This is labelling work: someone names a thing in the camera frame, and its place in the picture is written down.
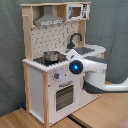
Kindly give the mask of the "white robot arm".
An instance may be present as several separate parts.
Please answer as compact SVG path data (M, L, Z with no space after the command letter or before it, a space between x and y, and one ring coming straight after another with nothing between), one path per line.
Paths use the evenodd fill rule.
M120 84L106 84L107 63L99 57L83 57L74 49L66 56L69 61L69 70L75 74L85 73L83 88L90 94L128 93L128 78Z

